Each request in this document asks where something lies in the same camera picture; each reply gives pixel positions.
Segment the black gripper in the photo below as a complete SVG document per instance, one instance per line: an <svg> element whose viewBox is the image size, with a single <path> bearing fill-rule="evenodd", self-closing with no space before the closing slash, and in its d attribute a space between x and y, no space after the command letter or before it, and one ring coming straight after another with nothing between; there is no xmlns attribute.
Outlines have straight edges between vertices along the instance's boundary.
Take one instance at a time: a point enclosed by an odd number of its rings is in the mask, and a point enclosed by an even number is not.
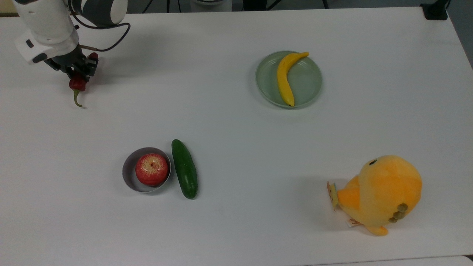
<svg viewBox="0 0 473 266"><path fill-rule="evenodd" d="M71 52L65 55L45 59L44 62L56 71L67 73L69 79L73 79L78 72L84 74L85 81L89 81L95 75L99 59L98 57L87 57L83 54L81 47L77 45Z"/></svg>

